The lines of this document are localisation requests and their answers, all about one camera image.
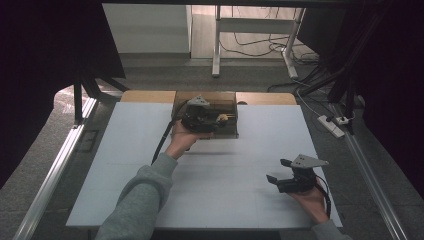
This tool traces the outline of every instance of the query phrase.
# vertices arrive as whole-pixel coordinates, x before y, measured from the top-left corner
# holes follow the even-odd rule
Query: gray floor
[[[290,82],[281,61],[224,60],[221,77],[211,77],[211,60],[190,60],[185,57],[122,55],[127,79],[119,79],[131,89],[144,90],[204,90],[266,92],[268,86]],[[300,77],[313,66],[298,66]],[[65,227],[65,222],[78,196],[91,161],[107,126],[120,92],[98,81],[104,91],[81,137],[71,161],[38,224],[33,239],[89,239],[95,231]],[[291,92],[293,87],[276,88],[275,92]],[[324,99],[317,92],[310,95]],[[330,114],[320,104],[305,98],[320,114]],[[335,139],[316,120],[316,115],[302,106],[318,156],[330,161],[324,168],[338,212],[344,224],[343,232],[354,239],[392,239],[378,208],[368,191],[345,140]],[[424,239],[424,202],[408,182],[402,171],[364,126],[363,109],[355,110],[354,129],[382,187],[392,202],[410,239]],[[53,160],[73,124],[72,88],[56,95],[55,109],[48,122],[7,184],[0,192],[0,239],[11,239],[26,210],[35,197]],[[157,239],[166,239],[158,233]],[[313,239],[309,230],[286,230],[273,233],[216,232],[182,233],[185,239]]]

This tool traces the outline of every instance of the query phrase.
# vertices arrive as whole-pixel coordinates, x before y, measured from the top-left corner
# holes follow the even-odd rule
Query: gray sweater
[[[119,196],[115,210],[103,222],[96,239],[148,240],[156,217],[168,199],[177,161],[161,153],[152,166],[143,166]],[[312,227],[318,240],[351,240],[333,221]]]

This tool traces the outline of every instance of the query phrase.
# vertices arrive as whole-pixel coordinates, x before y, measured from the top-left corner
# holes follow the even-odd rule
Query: white table
[[[67,226],[95,228],[125,184],[150,164],[170,103],[117,103]],[[266,174],[292,178],[280,158],[317,157],[300,106],[239,105],[239,139],[198,141],[179,159],[156,227],[165,229],[308,228],[311,220]],[[321,168],[315,172],[325,179]],[[334,204],[331,218],[342,226]]]

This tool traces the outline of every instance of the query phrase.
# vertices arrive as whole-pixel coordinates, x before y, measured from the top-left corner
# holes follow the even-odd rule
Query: cable
[[[299,94],[299,89],[297,89],[297,91],[296,91],[296,93],[297,93],[297,96],[300,98],[300,100],[305,104],[305,106],[307,107],[307,108],[309,108],[309,110],[311,110],[313,113],[315,113],[316,115],[318,115],[318,117],[320,117],[321,115],[320,114],[318,114],[317,112],[315,112],[311,107],[309,107],[309,105],[308,104],[306,104],[306,102],[303,100],[303,98],[300,96],[300,94]]]
[[[305,78],[303,78],[302,80],[298,81],[298,82],[304,82],[304,81],[308,81],[309,78],[313,77],[317,72],[319,72],[319,66],[316,66],[309,74],[308,76],[306,76]],[[274,84],[268,87],[267,92],[271,92],[272,89],[277,88],[277,87],[285,87],[285,86],[291,86],[293,84],[298,84],[297,82],[292,82],[292,83],[282,83],[282,84]]]
[[[236,51],[236,50],[229,50],[229,49],[225,48],[225,47],[222,45],[221,41],[219,41],[219,44],[220,44],[220,45],[221,45],[221,47],[222,47],[225,51],[227,51],[227,52],[239,53],[239,54],[246,55],[246,56],[250,56],[250,57],[261,57],[261,56],[265,56],[265,55],[270,54],[270,53],[272,53],[273,51],[275,51],[275,49],[277,49],[277,48],[274,48],[274,49],[271,49],[269,52],[254,55],[254,54],[248,54],[248,53],[244,53],[244,52],[240,52],[240,51]]]
[[[322,193],[322,195],[324,195],[325,203],[326,203],[326,206],[327,206],[326,213],[327,213],[328,218],[330,218],[330,215],[331,215],[331,200],[330,200],[330,196],[328,195],[328,185],[324,181],[324,179],[322,179],[320,176],[317,176],[317,177],[319,179],[321,179],[325,183],[325,186],[327,187],[327,192],[326,192],[324,190],[324,188],[322,188],[321,185],[318,184],[318,182],[315,182],[315,187]]]
[[[327,106],[325,106],[324,104],[322,104],[320,101],[318,101],[318,100],[316,100],[316,99],[313,99],[313,98],[311,98],[311,97],[309,97],[309,96],[307,96],[309,99],[311,99],[311,100],[313,100],[313,101],[315,101],[315,102],[317,102],[319,105],[321,105],[323,108],[325,108],[328,112],[330,112],[333,116],[334,116],[334,113],[333,113],[333,111],[331,111],[331,109],[329,109]]]
[[[153,155],[152,164],[158,158],[158,155],[159,155],[160,150],[162,149],[163,143],[165,142],[166,138],[168,137],[168,134],[171,131],[172,126],[174,126],[175,122],[177,121],[178,113],[181,111],[181,108],[183,108],[184,105],[186,105],[187,102],[188,102],[188,100],[185,100],[183,103],[181,103],[181,105],[178,108],[175,109],[174,116],[172,116],[171,121],[168,123],[168,126],[166,127],[166,130],[163,133],[162,138],[160,139],[159,144],[156,148],[155,154]]]

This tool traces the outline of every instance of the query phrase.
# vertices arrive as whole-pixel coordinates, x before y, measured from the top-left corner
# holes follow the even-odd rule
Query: dark wall
[[[0,186],[44,126],[55,94],[96,69],[124,72],[101,3],[0,1]]]
[[[422,1],[394,1],[356,68],[364,120],[424,197]]]

